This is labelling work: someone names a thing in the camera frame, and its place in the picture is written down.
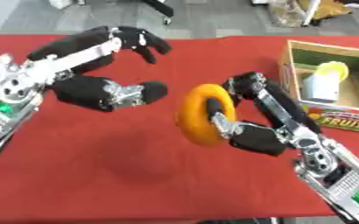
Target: red table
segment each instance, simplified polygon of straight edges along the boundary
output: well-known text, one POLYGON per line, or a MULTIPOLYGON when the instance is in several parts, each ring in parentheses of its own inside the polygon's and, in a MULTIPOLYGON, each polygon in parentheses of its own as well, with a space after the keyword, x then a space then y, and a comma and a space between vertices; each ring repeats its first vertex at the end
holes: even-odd
MULTIPOLYGON (((0 53, 18 61, 58 36, 0 36, 0 53)), ((184 94, 201 83, 257 70, 278 75, 286 40, 359 47, 359 36, 233 37, 173 40, 173 51, 147 65, 133 52, 92 75, 122 84, 159 80, 162 101, 100 113, 56 100, 41 110, 0 156, 0 221, 216 219, 330 214, 295 177, 288 150, 278 158, 227 144, 203 148, 175 126, 184 94)), ((243 103, 239 116, 264 123, 243 103)), ((359 133, 325 129, 359 156, 359 133)))

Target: robotic hand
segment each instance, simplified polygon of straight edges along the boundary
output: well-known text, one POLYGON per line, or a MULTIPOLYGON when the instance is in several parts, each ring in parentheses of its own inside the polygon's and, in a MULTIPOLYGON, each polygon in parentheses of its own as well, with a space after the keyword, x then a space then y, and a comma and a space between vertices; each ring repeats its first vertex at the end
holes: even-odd
MULTIPOLYGON (((192 97, 186 98, 179 112, 179 126, 186 136, 198 144, 208 144, 211 139, 220 137, 228 139, 236 148, 272 156, 281 154, 286 146, 300 151, 294 167, 297 176, 343 221, 359 223, 359 158, 324 136, 320 127, 277 84, 262 74, 238 75, 222 86, 232 101, 221 94, 201 93, 199 88, 190 94, 192 97), (190 111, 188 105, 195 101, 194 93, 201 93, 203 102, 199 101, 199 107, 190 111), (248 121, 236 122, 231 107, 242 99, 253 101, 271 123, 271 128, 248 121), (203 130, 203 134, 200 128, 189 125, 190 117, 202 113, 199 120, 204 119, 215 132, 203 130)), ((216 85, 208 91, 219 93, 221 87, 216 85)))
POLYGON ((149 104, 164 97, 167 87, 158 81, 122 87, 108 78, 83 76, 113 62, 114 54, 123 49, 133 49, 148 63, 155 63, 149 46, 161 54, 171 50, 163 39, 146 30, 101 26, 43 46, 30 53, 22 65, 9 54, 1 55, 0 150, 38 111, 47 89, 60 101, 101 111, 149 104))

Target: orange ring toy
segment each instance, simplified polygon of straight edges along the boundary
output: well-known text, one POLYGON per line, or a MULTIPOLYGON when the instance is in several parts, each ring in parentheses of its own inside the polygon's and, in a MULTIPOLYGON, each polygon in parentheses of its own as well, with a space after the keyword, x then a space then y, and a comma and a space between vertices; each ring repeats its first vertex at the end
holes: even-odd
POLYGON ((236 109, 229 93, 221 86, 203 84, 190 91, 179 107, 177 125, 185 136, 200 145, 218 144, 222 137, 208 120, 206 100, 215 98, 223 106, 223 114, 230 120, 236 119, 236 109))

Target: cardboard box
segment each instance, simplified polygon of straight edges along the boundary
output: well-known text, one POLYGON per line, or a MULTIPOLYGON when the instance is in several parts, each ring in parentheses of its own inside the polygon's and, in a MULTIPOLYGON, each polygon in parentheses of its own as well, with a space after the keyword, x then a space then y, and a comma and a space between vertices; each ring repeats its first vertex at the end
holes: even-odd
POLYGON ((359 49, 290 40, 280 63, 280 83, 319 125, 359 131, 359 49), (303 100, 303 79, 329 61, 344 62, 349 68, 349 77, 340 84, 339 101, 303 100))

